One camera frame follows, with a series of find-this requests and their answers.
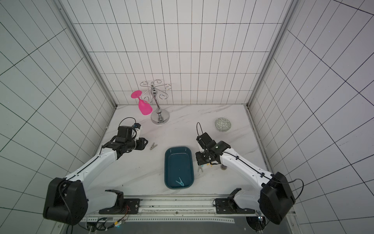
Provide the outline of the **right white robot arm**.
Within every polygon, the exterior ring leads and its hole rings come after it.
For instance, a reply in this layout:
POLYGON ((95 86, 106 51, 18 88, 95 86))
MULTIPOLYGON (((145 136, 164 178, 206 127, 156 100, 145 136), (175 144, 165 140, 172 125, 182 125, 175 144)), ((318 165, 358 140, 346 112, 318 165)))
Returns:
POLYGON ((200 151, 196 159, 199 166, 221 165, 233 169, 246 179, 254 190, 241 188, 230 194, 234 208, 251 209, 279 225, 296 202, 287 178, 280 172, 275 174, 263 170, 237 153, 224 141, 215 142, 207 133, 197 137, 200 151))

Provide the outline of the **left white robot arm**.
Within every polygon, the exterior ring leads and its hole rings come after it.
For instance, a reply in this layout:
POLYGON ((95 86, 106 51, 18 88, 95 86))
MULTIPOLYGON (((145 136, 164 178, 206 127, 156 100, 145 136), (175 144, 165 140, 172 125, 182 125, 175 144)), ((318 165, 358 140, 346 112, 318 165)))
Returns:
POLYGON ((90 195, 92 182, 123 154, 142 151, 148 144, 140 137, 141 124, 119 126, 117 135, 102 145, 98 154, 64 178, 53 179, 47 189, 43 218, 68 225, 77 225, 86 215, 100 210, 120 213, 125 209, 124 195, 119 190, 105 190, 90 195))

